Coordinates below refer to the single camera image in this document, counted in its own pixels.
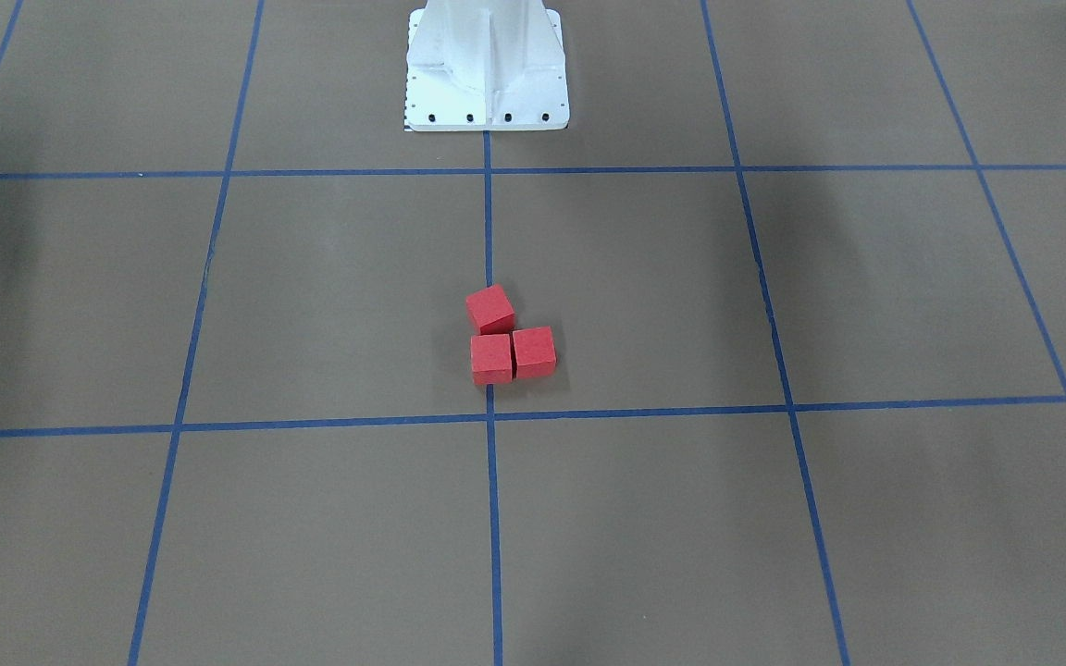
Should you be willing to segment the metal base plate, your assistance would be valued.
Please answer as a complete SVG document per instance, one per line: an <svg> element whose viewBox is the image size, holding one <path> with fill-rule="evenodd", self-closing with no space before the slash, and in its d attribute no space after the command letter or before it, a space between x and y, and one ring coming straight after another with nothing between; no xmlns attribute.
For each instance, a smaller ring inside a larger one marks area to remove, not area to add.
<svg viewBox="0 0 1066 666"><path fill-rule="evenodd" d="M403 129L565 130L562 17L542 1L429 1L407 20Z"/></svg>

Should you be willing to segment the red block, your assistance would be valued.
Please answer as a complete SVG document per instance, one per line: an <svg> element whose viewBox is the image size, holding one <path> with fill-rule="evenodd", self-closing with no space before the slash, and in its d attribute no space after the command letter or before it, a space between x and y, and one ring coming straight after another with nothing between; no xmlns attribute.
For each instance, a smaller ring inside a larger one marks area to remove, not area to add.
<svg viewBox="0 0 1066 666"><path fill-rule="evenodd" d="M516 379L551 376L558 370L558 346L550 327L513 330L511 341Z"/></svg>
<svg viewBox="0 0 1066 666"><path fill-rule="evenodd" d="M465 309L475 336L499 336L516 328L515 308L501 285L470 292L465 296Z"/></svg>
<svg viewBox="0 0 1066 666"><path fill-rule="evenodd" d="M514 379L511 334L486 334L469 339L471 380L475 385L508 384Z"/></svg>

